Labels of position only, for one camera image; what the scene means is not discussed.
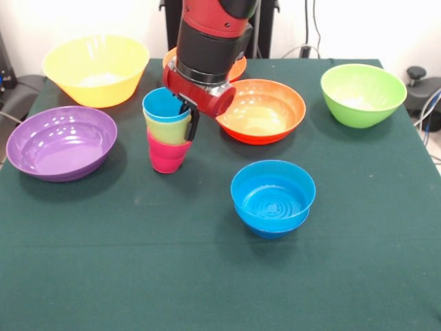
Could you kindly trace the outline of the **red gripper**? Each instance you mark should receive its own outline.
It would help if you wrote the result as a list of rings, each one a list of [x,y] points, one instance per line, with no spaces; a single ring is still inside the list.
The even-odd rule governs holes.
[[[187,141],[193,141],[196,136],[200,119],[199,111],[216,118],[226,112],[236,94],[235,87],[228,82],[215,88],[201,86],[187,80],[170,66],[166,66],[163,71],[163,83],[168,90],[183,100],[179,114],[190,110],[191,119],[185,135]]]

